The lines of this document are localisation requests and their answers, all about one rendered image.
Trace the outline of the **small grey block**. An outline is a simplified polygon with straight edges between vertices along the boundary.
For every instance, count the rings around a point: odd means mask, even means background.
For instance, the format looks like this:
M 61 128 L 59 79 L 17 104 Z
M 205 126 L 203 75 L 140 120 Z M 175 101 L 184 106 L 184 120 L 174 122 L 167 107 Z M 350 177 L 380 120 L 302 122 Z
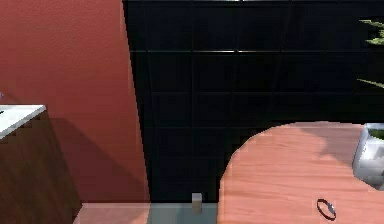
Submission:
M 193 193 L 192 194 L 192 210 L 195 214 L 200 214 L 202 212 L 202 194 Z

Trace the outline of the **round pink wooden table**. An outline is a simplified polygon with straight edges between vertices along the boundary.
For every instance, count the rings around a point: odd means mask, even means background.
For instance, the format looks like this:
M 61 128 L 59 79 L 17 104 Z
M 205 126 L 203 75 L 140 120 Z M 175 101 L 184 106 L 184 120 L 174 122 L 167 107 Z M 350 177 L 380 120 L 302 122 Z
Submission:
M 297 122 L 249 138 L 221 178 L 217 224 L 384 224 L 384 192 L 353 176 L 361 131 Z

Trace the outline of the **brown cabinet with white top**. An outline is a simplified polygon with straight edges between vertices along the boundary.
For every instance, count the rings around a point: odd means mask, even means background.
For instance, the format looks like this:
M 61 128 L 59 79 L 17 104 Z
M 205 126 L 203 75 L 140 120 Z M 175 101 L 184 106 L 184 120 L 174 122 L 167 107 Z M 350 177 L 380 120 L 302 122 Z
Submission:
M 43 105 L 0 105 L 0 224 L 72 224 L 79 194 Z

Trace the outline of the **house plant in grey pot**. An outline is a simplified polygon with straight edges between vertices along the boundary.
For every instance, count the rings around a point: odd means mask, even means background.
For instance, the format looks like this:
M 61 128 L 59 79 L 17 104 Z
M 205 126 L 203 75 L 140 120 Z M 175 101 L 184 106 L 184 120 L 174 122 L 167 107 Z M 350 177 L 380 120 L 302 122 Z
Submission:
M 375 28 L 366 42 L 384 46 L 384 19 L 367 18 L 360 22 Z M 352 162 L 355 178 L 372 188 L 384 191 L 384 121 L 365 123 Z

